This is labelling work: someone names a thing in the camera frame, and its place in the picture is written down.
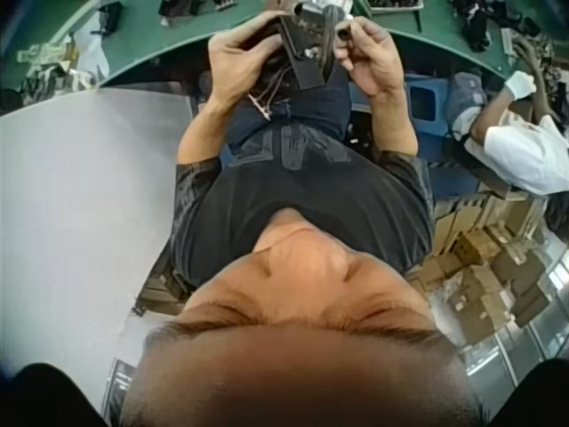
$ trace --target worker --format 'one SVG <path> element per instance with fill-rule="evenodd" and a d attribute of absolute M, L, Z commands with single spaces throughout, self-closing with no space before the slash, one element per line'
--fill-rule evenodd
<path fill-rule="evenodd" d="M 569 190 L 569 141 L 557 128 L 535 50 L 524 38 L 515 45 L 532 75 L 516 71 L 485 105 L 480 77 L 459 73 L 451 84 L 448 120 L 464 148 L 505 182 L 538 196 Z M 509 111 L 532 95 L 535 124 Z"/>
<path fill-rule="evenodd" d="M 277 15 L 209 43 L 212 95 L 180 143 L 171 237 L 198 289 L 148 336 L 122 425 L 480 425 L 458 351 L 402 277 L 430 252 L 433 224 L 385 29 L 343 23 L 351 40 L 335 42 L 331 83 L 260 130 L 238 123 L 250 136 L 228 141 L 235 159 L 221 169 L 238 104 L 282 40 L 240 46 Z M 340 143 L 345 70 L 370 99 L 377 165 Z"/>

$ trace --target jeans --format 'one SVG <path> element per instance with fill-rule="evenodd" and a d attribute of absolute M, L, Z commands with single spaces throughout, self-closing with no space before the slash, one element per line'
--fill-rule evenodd
<path fill-rule="evenodd" d="M 275 102 L 271 111 L 271 121 L 268 121 L 251 100 L 239 103 L 229 122 L 226 139 L 233 155 L 254 134 L 274 124 L 302 123 L 336 141 L 343 141 L 351 111 L 348 72 L 336 62 L 325 86 L 300 91 L 292 98 Z"/>

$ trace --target white glove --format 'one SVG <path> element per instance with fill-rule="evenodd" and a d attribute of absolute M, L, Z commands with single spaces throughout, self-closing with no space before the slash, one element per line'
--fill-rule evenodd
<path fill-rule="evenodd" d="M 535 87 L 533 80 L 533 76 L 530 76 L 523 71 L 516 71 L 514 75 L 508 79 L 505 86 L 516 100 L 521 100 L 522 98 L 525 98 L 537 91 L 537 87 Z"/>

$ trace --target white paper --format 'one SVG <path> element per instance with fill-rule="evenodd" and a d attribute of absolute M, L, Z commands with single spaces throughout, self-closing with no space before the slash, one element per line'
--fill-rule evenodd
<path fill-rule="evenodd" d="M 110 72 L 107 57 L 103 52 L 102 36 L 91 34 L 92 31 L 100 31 L 100 12 L 96 12 L 75 33 L 75 42 L 79 49 L 79 62 L 77 71 L 94 74 L 97 78 L 107 78 Z"/>

